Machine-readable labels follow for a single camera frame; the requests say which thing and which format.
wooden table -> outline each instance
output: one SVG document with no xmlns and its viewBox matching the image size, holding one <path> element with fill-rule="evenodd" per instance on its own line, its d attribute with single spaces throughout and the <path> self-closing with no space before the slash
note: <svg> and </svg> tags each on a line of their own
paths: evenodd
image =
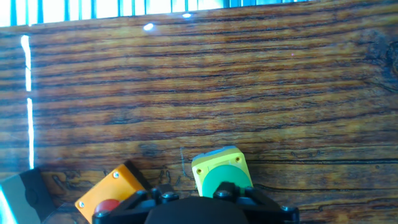
<svg viewBox="0 0 398 224">
<path fill-rule="evenodd" d="M 396 1 L 3 28 L 0 58 L 0 176 L 30 155 L 58 223 L 84 223 L 73 202 L 126 159 L 195 195 L 192 158 L 229 145 L 304 223 L 398 222 Z"/>
</svg>

red push button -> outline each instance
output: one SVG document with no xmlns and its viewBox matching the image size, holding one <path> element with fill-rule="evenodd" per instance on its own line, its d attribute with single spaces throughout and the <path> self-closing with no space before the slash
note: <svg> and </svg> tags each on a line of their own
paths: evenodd
<svg viewBox="0 0 398 224">
<path fill-rule="evenodd" d="M 99 203 L 97 205 L 97 207 L 95 208 L 94 213 L 101 212 L 101 211 L 104 211 L 104 210 L 107 210 L 107 211 L 110 212 L 110 211 L 114 210 L 119 205 L 120 205 L 120 202 L 118 200 L 107 199 L 107 200 L 102 201 L 101 203 Z"/>
</svg>

green push button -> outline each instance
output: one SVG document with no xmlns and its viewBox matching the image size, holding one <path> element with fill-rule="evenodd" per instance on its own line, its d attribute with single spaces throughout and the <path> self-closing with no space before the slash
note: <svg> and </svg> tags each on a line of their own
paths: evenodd
<svg viewBox="0 0 398 224">
<path fill-rule="evenodd" d="M 231 182 L 238 187 L 251 187 L 249 177 L 238 167 L 222 165 L 212 169 L 203 181 L 203 196 L 213 197 L 214 191 L 222 182 Z"/>
</svg>

wood grain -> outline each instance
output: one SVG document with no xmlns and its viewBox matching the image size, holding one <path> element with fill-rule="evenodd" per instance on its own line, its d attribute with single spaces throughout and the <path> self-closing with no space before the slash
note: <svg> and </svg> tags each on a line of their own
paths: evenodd
<svg viewBox="0 0 398 224">
<path fill-rule="evenodd" d="M 352 0 L 2 28 L 0 177 L 29 168 L 31 98 L 48 223 L 84 223 L 126 159 L 196 195 L 192 158 L 228 145 L 303 223 L 398 222 L 397 27 L 396 1 Z"/>
</svg>

bolt head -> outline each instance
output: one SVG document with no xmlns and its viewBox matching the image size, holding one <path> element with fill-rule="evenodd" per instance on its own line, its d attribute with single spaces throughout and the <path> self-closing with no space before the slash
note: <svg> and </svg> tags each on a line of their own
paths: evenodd
<svg viewBox="0 0 398 224">
<path fill-rule="evenodd" d="M 218 190 L 218 191 L 216 192 L 216 194 L 217 194 L 217 196 L 219 196 L 219 197 L 227 197 L 227 196 L 230 196 L 230 193 L 229 193 L 228 191 L 226 191 L 226 190 Z"/>
<path fill-rule="evenodd" d="M 108 210 L 102 210 L 100 212 L 95 213 L 95 216 L 98 217 L 98 218 L 101 218 L 101 217 L 104 217 L 104 216 L 106 216 L 108 214 L 109 214 Z"/>
<path fill-rule="evenodd" d="M 286 211 L 286 212 L 290 210 L 290 208 L 289 208 L 289 207 L 286 207 L 286 206 L 281 206 L 280 208 L 281 208 L 283 211 Z"/>
<path fill-rule="evenodd" d="M 175 195 L 174 192 L 166 192 L 166 193 L 162 194 L 162 197 L 163 197 L 163 198 L 171 198 L 171 197 L 173 197 L 174 195 Z"/>
</svg>

